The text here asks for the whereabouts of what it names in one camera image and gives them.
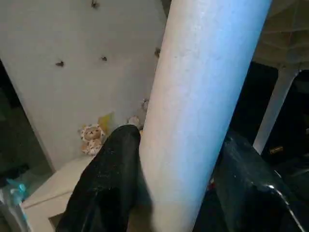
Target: black plastic object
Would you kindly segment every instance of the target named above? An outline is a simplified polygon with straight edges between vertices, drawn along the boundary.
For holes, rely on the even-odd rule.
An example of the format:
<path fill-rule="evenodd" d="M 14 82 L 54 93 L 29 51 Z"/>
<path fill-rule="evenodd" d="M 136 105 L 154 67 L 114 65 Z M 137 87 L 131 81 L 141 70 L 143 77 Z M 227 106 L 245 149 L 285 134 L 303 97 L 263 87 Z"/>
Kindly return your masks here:
<path fill-rule="evenodd" d="M 309 210 L 247 140 L 229 132 L 214 171 L 230 232 L 307 232 Z"/>
<path fill-rule="evenodd" d="M 57 232 L 125 232 L 134 204 L 140 133 L 117 128 L 83 171 Z"/>

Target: yellow object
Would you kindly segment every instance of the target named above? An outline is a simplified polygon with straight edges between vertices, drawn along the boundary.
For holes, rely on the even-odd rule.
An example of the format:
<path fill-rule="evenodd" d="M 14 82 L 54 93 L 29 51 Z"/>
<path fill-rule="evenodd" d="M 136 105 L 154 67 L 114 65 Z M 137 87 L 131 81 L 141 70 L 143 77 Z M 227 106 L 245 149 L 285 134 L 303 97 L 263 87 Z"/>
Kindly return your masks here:
<path fill-rule="evenodd" d="M 114 127 L 114 112 L 98 118 L 98 124 L 106 135 L 109 135 Z"/>

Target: stuffed animal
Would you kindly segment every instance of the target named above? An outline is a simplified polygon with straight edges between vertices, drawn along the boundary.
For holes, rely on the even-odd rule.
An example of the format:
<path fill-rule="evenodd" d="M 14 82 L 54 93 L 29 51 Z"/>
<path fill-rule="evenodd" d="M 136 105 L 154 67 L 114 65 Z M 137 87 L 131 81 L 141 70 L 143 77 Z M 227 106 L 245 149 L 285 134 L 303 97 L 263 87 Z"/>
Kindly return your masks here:
<path fill-rule="evenodd" d="M 95 156 L 100 151 L 106 135 L 99 124 L 91 124 L 83 127 L 81 138 L 83 141 L 82 151 L 87 155 Z"/>

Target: dark spot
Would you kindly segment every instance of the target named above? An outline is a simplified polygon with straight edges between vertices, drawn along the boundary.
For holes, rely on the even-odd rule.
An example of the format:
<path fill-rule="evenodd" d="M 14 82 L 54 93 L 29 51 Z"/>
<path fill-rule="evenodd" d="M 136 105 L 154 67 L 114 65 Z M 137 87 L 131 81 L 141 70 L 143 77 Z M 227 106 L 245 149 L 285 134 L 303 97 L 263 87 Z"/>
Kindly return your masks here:
<path fill-rule="evenodd" d="M 96 0 L 91 0 L 91 7 L 93 9 L 99 8 L 100 4 Z"/>
<path fill-rule="evenodd" d="M 60 62 L 56 63 L 56 66 L 58 67 L 64 67 L 64 62 L 61 60 Z"/>
<path fill-rule="evenodd" d="M 158 48 L 158 47 L 156 47 L 155 48 L 155 52 L 154 52 L 154 55 L 156 56 L 156 57 L 160 57 L 160 53 L 161 53 L 161 49 L 160 48 Z"/>

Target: blue object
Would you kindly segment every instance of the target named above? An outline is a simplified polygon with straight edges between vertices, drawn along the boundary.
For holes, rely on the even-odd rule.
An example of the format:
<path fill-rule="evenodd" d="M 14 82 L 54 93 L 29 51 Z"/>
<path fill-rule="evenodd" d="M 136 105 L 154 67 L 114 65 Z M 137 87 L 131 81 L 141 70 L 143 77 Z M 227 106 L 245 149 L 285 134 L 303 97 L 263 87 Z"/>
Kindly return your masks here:
<path fill-rule="evenodd" d="M 6 181 L 13 187 L 10 190 L 13 205 L 21 204 L 22 201 L 28 196 L 26 186 L 23 183 L 17 182 L 12 179 L 6 179 Z"/>

